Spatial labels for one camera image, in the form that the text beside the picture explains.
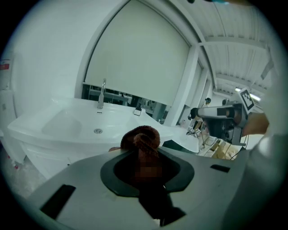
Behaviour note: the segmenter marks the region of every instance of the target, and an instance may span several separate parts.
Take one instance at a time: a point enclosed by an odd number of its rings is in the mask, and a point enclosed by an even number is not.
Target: soap dispenser
[[[139,103],[139,105],[136,107],[136,109],[134,110],[134,114],[137,115],[137,116],[140,116],[141,114],[141,103]]]

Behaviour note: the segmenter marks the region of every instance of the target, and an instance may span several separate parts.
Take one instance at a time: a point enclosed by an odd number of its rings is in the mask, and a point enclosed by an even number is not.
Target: ceiling
[[[262,97],[271,86],[272,30],[254,6],[170,0],[192,22],[214,70],[214,91],[249,87]]]

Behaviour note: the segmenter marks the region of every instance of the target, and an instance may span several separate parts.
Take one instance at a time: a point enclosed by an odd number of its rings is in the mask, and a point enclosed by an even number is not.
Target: chrome faucet
[[[102,88],[101,88],[101,94],[99,95],[99,99],[98,99],[98,105],[97,105],[98,109],[103,109],[105,86],[106,86],[106,78],[103,79],[103,84],[102,84]]]

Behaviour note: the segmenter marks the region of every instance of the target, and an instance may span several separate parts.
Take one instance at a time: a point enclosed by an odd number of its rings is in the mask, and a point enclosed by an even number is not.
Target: ceiling light
[[[239,91],[241,91],[241,89],[240,88],[235,88],[235,91],[239,92]],[[257,97],[256,95],[254,95],[252,93],[250,94],[250,97],[252,97],[256,101],[261,101],[260,97]]]

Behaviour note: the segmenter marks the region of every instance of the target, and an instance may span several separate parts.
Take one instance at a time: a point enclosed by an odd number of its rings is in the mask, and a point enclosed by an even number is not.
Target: sink
[[[109,103],[98,109],[95,101],[54,98],[46,108],[20,116],[8,128],[14,138],[31,149],[38,146],[68,155],[108,151],[120,146],[125,133],[141,125],[157,129],[162,143],[172,139],[173,132],[147,115],[145,109],[140,116],[133,114],[134,109]]]

